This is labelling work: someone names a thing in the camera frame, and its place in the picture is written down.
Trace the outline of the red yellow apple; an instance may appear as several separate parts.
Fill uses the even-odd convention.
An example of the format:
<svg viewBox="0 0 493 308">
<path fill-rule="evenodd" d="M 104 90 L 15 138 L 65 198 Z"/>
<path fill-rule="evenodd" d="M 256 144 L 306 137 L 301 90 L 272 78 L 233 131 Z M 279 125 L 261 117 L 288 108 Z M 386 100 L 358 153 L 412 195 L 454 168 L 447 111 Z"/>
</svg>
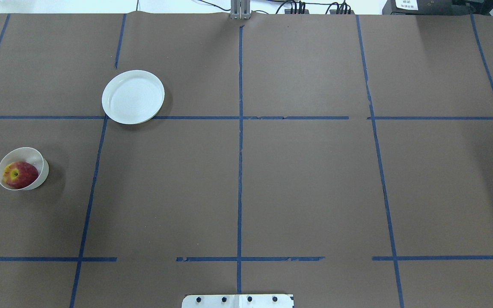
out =
<svg viewBox="0 0 493 308">
<path fill-rule="evenodd" d="M 4 183 L 15 190 L 31 185 L 38 177 L 37 168 L 24 161 L 12 162 L 3 170 Z"/>
</svg>

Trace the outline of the white round plate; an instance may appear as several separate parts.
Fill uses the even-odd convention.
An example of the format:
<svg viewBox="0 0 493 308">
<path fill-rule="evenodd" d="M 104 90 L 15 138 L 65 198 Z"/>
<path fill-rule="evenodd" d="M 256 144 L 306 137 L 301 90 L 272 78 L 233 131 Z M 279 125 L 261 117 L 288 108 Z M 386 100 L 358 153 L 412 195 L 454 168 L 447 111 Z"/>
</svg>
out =
<svg viewBox="0 0 493 308">
<path fill-rule="evenodd" d="M 104 113 L 120 124 L 141 124 L 161 109 L 166 96 L 161 80 L 145 70 L 118 74 L 105 86 L 101 96 Z"/>
</svg>

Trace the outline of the white mounting plate with bolts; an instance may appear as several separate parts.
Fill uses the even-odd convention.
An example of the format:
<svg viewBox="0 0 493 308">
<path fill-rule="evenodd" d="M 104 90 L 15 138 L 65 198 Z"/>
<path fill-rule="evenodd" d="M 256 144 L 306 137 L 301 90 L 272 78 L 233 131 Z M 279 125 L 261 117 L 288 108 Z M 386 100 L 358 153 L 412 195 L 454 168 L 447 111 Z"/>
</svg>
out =
<svg viewBox="0 0 493 308">
<path fill-rule="evenodd" d="M 182 308 L 294 308 L 289 294 L 215 294 L 185 296 Z"/>
</svg>

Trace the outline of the white bowl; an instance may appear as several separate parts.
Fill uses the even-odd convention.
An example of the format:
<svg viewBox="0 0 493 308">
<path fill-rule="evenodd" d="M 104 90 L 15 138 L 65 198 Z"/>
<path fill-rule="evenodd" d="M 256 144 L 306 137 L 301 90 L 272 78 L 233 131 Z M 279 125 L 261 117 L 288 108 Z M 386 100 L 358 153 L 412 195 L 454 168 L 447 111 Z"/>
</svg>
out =
<svg viewBox="0 0 493 308">
<path fill-rule="evenodd" d="M 31 165 L 34 165 L 39 172 L 39 177 L 31 185 L 17 190 L 12 189 L 8 185 L 6 185 L 3 181 L 4 168 L 8 164 L 16 161 L 24 161 L 30 163 Z M 35 189 L 45 182 L 45 180 L 48 177 L 48 173 L 49 173 L 49 164 L 47 160 L 43 157 L 41 152 L 39 152 L 35 148 L 28 148 L 28 147 L 17 148 L 6 154 L 6 156 L 4 156 L 4 158 L 2 158 L 2 160 L 0 161 L 0 185 L 7 190 L 26 191 L 26 190 Z"/>
</svg>

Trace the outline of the brown paper table cover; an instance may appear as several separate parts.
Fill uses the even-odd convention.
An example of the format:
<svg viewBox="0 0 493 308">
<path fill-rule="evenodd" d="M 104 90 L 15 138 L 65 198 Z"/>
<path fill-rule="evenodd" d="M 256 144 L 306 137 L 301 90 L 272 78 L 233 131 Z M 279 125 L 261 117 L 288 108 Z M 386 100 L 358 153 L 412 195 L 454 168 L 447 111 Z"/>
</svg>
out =
<svg viewBox="0 0 493 308">
<path fill-rule="evenodd" d="M 163 83 L 120 124 L 118 74 Z M 0 14 L 0 308 L 493 308 L 493 16 Z"/>
</svg>

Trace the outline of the aluminium frame post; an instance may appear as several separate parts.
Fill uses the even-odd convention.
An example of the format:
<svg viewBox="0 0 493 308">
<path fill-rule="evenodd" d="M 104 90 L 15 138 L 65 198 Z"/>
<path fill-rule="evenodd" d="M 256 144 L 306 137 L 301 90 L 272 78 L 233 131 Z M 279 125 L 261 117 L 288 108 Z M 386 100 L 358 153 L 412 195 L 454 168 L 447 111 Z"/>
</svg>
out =
<svg viewBox="0 0 493 308">
<path fill-rule="evenodd" d="M 246 20 L 252 16 L 250 0 L 231 0 L 229 16 L 232 20 Z"/>
</svg>

